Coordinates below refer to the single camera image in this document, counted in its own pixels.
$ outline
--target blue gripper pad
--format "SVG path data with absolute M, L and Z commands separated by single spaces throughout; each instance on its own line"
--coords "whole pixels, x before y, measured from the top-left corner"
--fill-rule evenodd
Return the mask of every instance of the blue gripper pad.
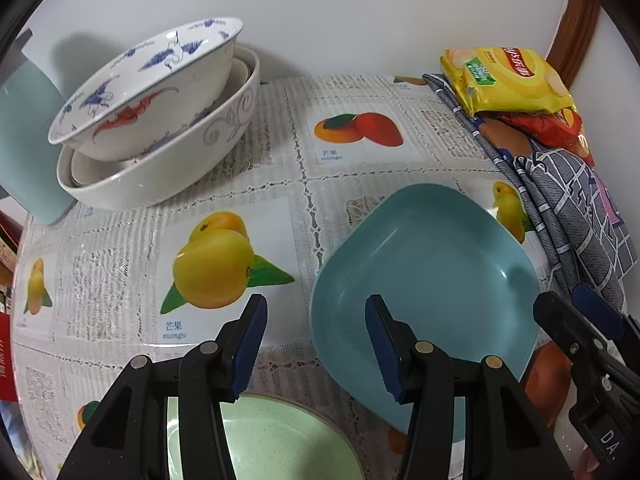
M 254 314 L 251 316 L 242 340 L 238 345 L 233 364 L 231 392 L 237 399 L 246 390 L 251 372 L 254 369 L 255 358 L 260 349 L 264 330 L 267 328 L 267 300 L 260 296 Z
M 400 402 L 404 393 L 400 380 L 401 361 L 380 319 L 373 298 L 369 298 L 365 304 L 364 319 L 386 390 L 394 396 L 396 402 Z
M 571 302 L 607 339 L 620 339 L 624 332 L 622 316 L 588 286 L 580 284 L 571 292 Z

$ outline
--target bowl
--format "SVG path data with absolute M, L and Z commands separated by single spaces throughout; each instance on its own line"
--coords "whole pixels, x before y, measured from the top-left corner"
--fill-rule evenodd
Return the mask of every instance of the bowl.
M 74 183 L 74 150 L 63 146 L 56 167 L 60 186 L 89 206 L 127 210 L 162 202 L 201 179 L 242 137 L 257 103 L 260 61 L 255 52 L 239 46 L 234 55 L 246 63 L 250 76 L 243 83 L 243 70 L 232 71 L 223 92 L 230 96 L 220 106 L 137 163 L 88 186 Z
M 340 429 L 312 410 L 279 397 L 242 394 L 220 402 L 238 479 L 364 480 L 358 455 Z M 178 398 L 167 402 L 170 480 L 182 480 Z
M 392 317 L 449 356 L 500 356 L 519 379 L 538 338 L 540 286 L 518 241 L 469 197 L 414 184 L 374 209 L 322 266 L 309 306 L 322 364 L 355 399 L 407 432 L 412 406 L 388 393 L 365 324 L 381 294 Z M 464 438 L 456 398 L 454 440 Z
M 216 101 L 217 105 L 231 97 L 236 90 L 238 90 L 238 87 L 249 79 L 249 67 L 244 61 L 239 60 L 237 57 L 233 58 L 231 63 L 231 73 L 233 77 L 231 84 L 225 86 L 225 89 Z M 158 147 L 156 144 L 149 151 L 152 152 Z M 130 158 L 128 160 L 107 162 L 89 158 L 84 153 L 74 150 L 71 156 L 71 178 L 76 186 L 88 186 L 89 184 L 105 180 L 132 164 L 137 164 L 138 160 L 138 158 Z
M 219 97 L 241 30 L 237 18 L 210 18 L 131 47 L 65 103 L 51 123 L 49 142 L 96 160 L 140 156 Z

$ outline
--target red snack bag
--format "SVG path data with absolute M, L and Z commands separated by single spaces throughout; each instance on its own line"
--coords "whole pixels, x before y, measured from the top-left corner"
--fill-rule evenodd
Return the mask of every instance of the red snack bag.
M 566 149 L 594 167 L 593 157 L 584 136 L 582 118 L 574 109 L 562 108 L 555 114 L 498 112 L 495 117 L 515 126 L 545 146 Z

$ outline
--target red bat pattern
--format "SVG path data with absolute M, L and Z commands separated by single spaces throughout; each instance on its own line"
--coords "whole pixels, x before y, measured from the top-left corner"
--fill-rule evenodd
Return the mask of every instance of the red bat pattern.
M 126 124 L 135 123 L 140 118 L 140 115 L 142 115 L 145 112 L 145 110 L 149 108 L 151 101 L 153 101 L 161 93 L 166 92 L 168 90 L 176 91 L 176 92 L 178 91 L 178 89 L 175 87 L 163 88 L 162 90 L 154 92 L 153 94 L 149 94 L 148 96 L 140 99 L 140 102 L 138 103 L 137 106 L 133 108 L 130 106 L 127 106 L 126 108 L 124 108 L 124 110 L 118 113 L 118 115 L 113 121 L 104 121 L 94 131 L 94 134 L 92 136 L 92 140 L 94 141 L 94 144 L 95 144 L 95 136 L 99 132 L 103 130 L 111 130 L 112 128 L 117 128 L 119 126 L 124 126 Z

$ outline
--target green plastic dish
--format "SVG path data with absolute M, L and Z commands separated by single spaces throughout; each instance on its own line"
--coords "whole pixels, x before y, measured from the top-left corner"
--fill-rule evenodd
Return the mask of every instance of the green plastic dish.
M 238 480 L 364 480 L 347 438 L 325 418 L 284 399 L 245 394 L 221 403 Z M 178 399 L 167 405 L 169 476 L 182 480 Z
M 418 339 L 452 357 L 500 356 L 521 378 L 538 326 L 540 291 L 529 258 L 509 232 L 462 193 L 415 184 L 382 202 L 316 277 L 312 336 L 322 364 L 340 386 L 400 431 L 412 405 L 388 393 L 364 321 L 371 294 Z M 464 401 L 456 399 L 454 440 L 464 438 Z

